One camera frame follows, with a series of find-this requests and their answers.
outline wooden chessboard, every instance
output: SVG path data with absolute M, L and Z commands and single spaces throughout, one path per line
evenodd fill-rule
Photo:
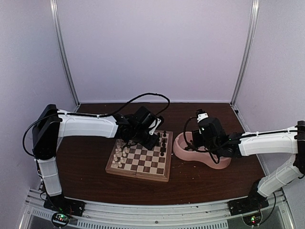
M 160 133 L 159 144 L 157 144 L 159 146 L 147 150 L 142 145 L 137 144 L 129 148 L 126 156 L 123 155 L 122 151 L 116 152 L 116 149 L 124 145 L 120 140 L 117 140 L 109 157 L 106 172 L 126 177 L 168 182 L 171 169 L 173 133 L 166 131 L 166 136 L 164 136 L 163 131 L 156 131 L 155 133 Z M 162 142 L 165 142 L 166 148 L 163 156 L 160 151 Z

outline white wall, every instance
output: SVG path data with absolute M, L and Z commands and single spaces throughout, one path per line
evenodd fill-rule
M 44 107 L 73 110 L 48 0 L 0 0 L 0 222 L 15 229 L 30 187 L 39 179 L 21 146 Z M 31 150 L 31 135 L 27 137 Z
M 251 7 L 251 0 L 59 1 L 79 100 L 158 92 L 172 101 L 230 101 Z
M 252 131 L 287 128 L 305 120 L 305 1 L 262 0 L 251 57 L 237 106 Z M 270 172 L 288 159 L 263 159 Z M 298 229 L 305 228 L 305 179 L 285 193 Z

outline pink dish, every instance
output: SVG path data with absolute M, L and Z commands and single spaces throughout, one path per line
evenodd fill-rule
M 192 133 L 186 132 L 186 139 L 188 141 L 192 140 Z M 195 151 L 187 151 L 184 150 L 187 147 L 186 142 L 183 138 L 183 133 L 179 134 L 173 144 L 173 152 L 175 155 L 184 161 L 200 161 L 205 163 L 207 166 L 214 168 L 214 169 L 223 169 L 227 168 L 231 162 L 231 158 L 229 157 L 220 157 L 219 164 L 215 164 L 210 157 L 209 153 L 199 153 Z

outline metal base plate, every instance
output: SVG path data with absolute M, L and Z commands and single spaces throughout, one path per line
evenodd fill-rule
M 228 202 L 229 210 L 231 216 L 244 214 L 252 211 L 257 211 L 262 208 L 266 208 L 269 206 L 267 200 L 262 200 L 259 203 L 254 203 L 251 198 L 242 198 L 242 199 L 235 199 Z
M 67 205 L 71 206 L 71 209 L 66 209 L 63 213 L 69 215 L 71 211 L 71 215 L 73 216 L 82 216 L 82 213 L 85 208 L 85 203 L 79 200 L 67 199 L 65 198 Z M 46 200 L 43 204 L 43 207 L 46 209 L 50 209 L 53 211 L 58 211 L 48 200 Z

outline chess piece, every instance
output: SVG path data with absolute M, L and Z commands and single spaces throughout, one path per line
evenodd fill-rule
M 161 156 L 164 156 L 164 152 L 165 152 L 165 148 L 164 148 L 164 147 L 161 147 L 161 149 L 160 149 L 160 155 L 161 155 Z

